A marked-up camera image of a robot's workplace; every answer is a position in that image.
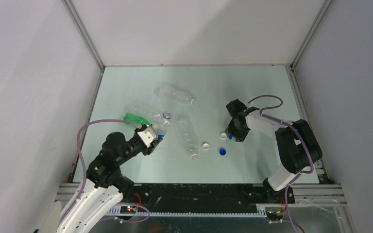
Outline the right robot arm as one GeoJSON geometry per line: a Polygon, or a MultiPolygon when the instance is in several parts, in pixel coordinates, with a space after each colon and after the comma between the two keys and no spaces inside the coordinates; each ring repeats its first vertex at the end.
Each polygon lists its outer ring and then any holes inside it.
{"type": "Polygon", "coordinates": [[[265,109],[236,99],[226,105],[231,120],[226,127],[230,139],[243,142],[250,131],[269,136],[276,147],[280,164],[264,182],[263,197],[275,203],[288,185],[302,174],[312,174],[314,164],[322,158],[322,149],[307,121],[287,121],[265,113],[265,109]]]}

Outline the Pepsi label clear bottle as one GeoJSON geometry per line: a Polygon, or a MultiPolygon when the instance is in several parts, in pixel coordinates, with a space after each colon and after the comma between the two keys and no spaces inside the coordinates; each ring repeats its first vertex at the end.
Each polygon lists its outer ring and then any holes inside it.
{"type": "Polygon", "coordinates": [[[154,116],[153,128],[158,136],[158,139],[162,139],[167,134],[171,126],[170,120],[171,114],[168,111],[154,116]]]}

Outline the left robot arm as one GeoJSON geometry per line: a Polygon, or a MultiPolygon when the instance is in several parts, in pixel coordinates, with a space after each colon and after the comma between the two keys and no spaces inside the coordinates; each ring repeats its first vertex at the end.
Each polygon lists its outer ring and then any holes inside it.
{"type": "Polygon", "coordinates": [[[110,133],[62,210],[56,231],[87,233],[116,204],[132,200],[134,182],[122,174],[120,166],[140,153],[150,155],[161,140],[154,128],[146,125],[136,128],[129,140],[120,132],[110,133]]]}

